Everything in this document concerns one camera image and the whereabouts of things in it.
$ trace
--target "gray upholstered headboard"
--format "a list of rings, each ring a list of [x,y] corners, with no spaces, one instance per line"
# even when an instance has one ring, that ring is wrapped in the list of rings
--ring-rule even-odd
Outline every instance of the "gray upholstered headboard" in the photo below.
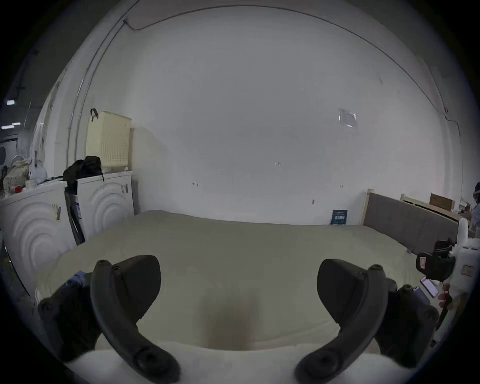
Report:
[[[412,253],[431,253],[437,240],[456,241],[458,223],[426,209],[370,192],[363,225],[405,245]]]

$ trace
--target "smartphone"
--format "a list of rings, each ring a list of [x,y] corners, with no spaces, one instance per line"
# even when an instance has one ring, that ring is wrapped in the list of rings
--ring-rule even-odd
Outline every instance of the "smartphone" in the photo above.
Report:
[[[413,289],[413,294],[416,295],[424,304],[430,305],[430,299],[423,293],[419,286]]]
[[[426,276],[420,279],[420,283],[425,287],[428,293],[430,293],[430,296],[432,296],[433,298],[437,297],[438,295],[437,287],[433,285],[433,283],[429,279],[427,279]]]

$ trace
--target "beige bedsheet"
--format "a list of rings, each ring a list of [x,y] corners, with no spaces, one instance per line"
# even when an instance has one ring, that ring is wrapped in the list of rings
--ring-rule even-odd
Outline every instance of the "beige bedsheet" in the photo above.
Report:
[[[398,286],[421,274],[406,248],[364,226],[227,222],[150,211],[103,232],[38,274],[43,297],[79,270],[138,254],[160,262],[161,291],[139,331],[153,342],[249,350],[327,343],[337,335],[317,294],[318,268],[337,258],[381,264]],[[108,348],[100,339],[97,349]]]

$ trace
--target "laundry basket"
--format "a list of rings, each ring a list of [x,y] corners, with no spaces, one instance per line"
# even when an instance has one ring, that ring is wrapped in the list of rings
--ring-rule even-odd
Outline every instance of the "laundry basket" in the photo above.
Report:
[[[128,166],[132,119],[102,111],[88,123],[87,156],[98,156],[102,169]]]

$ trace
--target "black backpack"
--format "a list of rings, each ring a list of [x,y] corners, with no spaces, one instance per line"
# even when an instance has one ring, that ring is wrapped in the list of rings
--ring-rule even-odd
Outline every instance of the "black backpack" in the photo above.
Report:
[[[77,160],[63,173],[63,181],[67,182],[67,192],[77,194],[77,180],[102,175],[102,164],[97,156],[87,156],[85,160]]]

